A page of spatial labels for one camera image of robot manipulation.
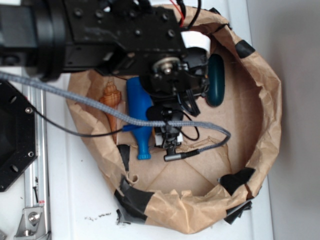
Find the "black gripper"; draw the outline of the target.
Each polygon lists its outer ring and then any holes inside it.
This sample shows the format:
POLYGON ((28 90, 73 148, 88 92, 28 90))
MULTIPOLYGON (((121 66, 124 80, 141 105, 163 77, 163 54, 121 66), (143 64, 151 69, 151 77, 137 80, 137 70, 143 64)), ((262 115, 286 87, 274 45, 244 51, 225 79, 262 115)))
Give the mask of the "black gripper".
POLYGON ((146 111, 149 121, 181 121, 187 114, 196 117, 198 97, 209 88, 207 51, 191 47, 182 59, 167 57, 155 63, 150 76, 141 77, 143 89, 153 106, 146 111))

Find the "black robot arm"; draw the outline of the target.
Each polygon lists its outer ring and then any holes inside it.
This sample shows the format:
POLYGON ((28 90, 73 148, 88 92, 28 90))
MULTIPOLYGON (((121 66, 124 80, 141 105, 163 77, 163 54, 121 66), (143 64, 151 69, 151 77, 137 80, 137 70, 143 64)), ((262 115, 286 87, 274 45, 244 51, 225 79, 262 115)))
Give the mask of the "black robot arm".
POLYGON ((43 81, 95 70, 129 76, 131 117, 197 116, 208 87, 210 39, 147 0, 23 0, 0 7, 0 64, 43 81))

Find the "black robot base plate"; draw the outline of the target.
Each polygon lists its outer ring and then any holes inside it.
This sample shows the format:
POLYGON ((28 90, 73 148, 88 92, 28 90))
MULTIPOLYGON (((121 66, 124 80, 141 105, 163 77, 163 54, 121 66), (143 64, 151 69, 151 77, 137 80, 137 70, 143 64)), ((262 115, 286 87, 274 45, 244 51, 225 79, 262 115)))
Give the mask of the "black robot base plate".
POLYGON ((33 106, 7 81, 0 82, 0 191, 7 191, 36 159, 33 106))

